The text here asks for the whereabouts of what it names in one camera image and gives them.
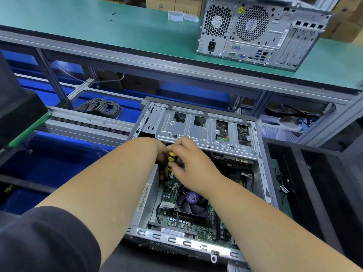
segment person's right arm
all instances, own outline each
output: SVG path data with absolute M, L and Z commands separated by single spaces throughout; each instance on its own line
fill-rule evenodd
M 184 162 L 171 163 L 186 187 L 208 199 L 254 272 L 362 271 L 281 211 L 224 177 L 187 137 L 168 146 Z

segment person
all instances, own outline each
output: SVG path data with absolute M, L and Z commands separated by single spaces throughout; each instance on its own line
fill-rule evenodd
M 97 272 L 125 234 L 155 161 L 171 163 L 208 199 L 252 271 L 361 271 L 345 256 L 265 201 L 224 177 L 187 137 L 165 146 L 148 137 L 117 147 L 0 232 L 2 272 Z

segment sleeve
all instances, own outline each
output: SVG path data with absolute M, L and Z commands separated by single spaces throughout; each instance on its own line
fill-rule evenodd
M 2 272 L 98 272 L 100 265 L 97 240 L 63 209 L 31 209 L 0 231 Z

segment person's right hand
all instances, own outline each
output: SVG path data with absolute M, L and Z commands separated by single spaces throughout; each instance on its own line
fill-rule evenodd
M 188 189 L 208 199 L 215 184 L 224 178 L 213 162 L 188 137 L 182 137 L 164 149 L 165 153 L 171 151 L 184 162 L 185 170 L 174 162 L 170 163 L 176 178 Z

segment fan vent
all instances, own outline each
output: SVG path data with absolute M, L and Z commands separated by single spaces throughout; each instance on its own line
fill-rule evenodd
M 205 33 L 212 36 L 224 36 L 228 33 L 231 18 L 232 15 L 229 8 L 212 5 L 206 12 L 206 20 L 204 22 Z
M 236 31 L 241 41 L 251 42 L 260 37 L 269 23 L 269 14 L 261 6 L 253 6 L 241 14 Z

